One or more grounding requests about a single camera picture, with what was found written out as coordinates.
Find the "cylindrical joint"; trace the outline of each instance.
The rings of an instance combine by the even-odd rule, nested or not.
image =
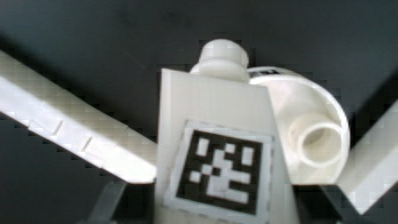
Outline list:
[[[343,156],[341,127],[323,114],[302,115],[289,126],[289,144],[302,162],[325,167]]]
[[[248,57],[239,45],[223,39],[213,40],[206,43],[200,52],[199,63],[207,59],[225,59],[247,68]]]
[[[202,47],[199,63],[190,73],[238,82],[248,82],[248,57],[239,45],[229,40],[213,40]]]

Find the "black background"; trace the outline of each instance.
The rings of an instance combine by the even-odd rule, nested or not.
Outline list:
[[[0,0],[0,49],[156,140],[160,68],[186,71],[227,38],[250,66],[286,67],[332,92],[355,143],[398,97],[396,11],[392,0]],[[112,176],[14,125],[0,121],[0,223],[74,223]],[[376,223],[396,222],[396,204],[369,212]]]

